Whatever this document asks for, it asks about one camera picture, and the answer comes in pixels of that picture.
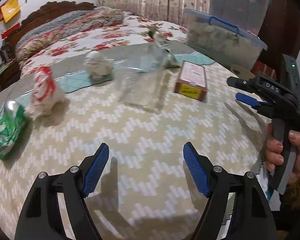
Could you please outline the right hand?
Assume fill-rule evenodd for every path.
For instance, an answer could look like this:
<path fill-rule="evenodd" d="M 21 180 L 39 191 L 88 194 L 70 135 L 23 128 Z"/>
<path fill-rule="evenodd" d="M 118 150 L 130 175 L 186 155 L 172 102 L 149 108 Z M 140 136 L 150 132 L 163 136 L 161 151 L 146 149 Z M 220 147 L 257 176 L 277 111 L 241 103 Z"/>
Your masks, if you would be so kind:
<path fill-rule="evenodd" d="M 284 162 L 284 157 L 281 155 L 283 145 L 272 136 L 272 124 L 267 125 L 266 132 L 268 133 L 266 139 L 266 167 L 268 171 L 272 172 Z M 292 185 L 300 179 L 300 132 L 290 130 L 288 138 L 290 143 L 298 148 L 293 171 L 288 181 L 289 185 Z"/>

